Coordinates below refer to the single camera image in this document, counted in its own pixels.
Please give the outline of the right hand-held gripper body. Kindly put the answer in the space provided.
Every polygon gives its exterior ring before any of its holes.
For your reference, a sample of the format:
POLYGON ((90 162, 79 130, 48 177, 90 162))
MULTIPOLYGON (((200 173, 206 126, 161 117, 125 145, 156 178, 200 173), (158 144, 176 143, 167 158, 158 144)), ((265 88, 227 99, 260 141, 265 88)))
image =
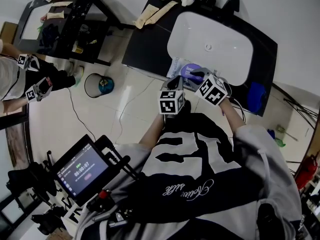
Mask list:
POLYGON ((212 106, 218 106, 225 98, 229 98, 232 90, 223 78, 209 73, 202 84, 196 87, 195 95, 212 106))

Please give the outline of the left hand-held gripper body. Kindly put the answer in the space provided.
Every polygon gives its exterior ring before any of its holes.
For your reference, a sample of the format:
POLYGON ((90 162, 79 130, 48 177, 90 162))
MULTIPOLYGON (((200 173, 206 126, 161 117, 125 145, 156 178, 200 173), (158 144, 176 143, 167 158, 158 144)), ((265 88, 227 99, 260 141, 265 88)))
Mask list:
POLYGON ((185 93, 183 90, 160 90, 157 104, 160 115, 174 118, 185 105, 185 93))

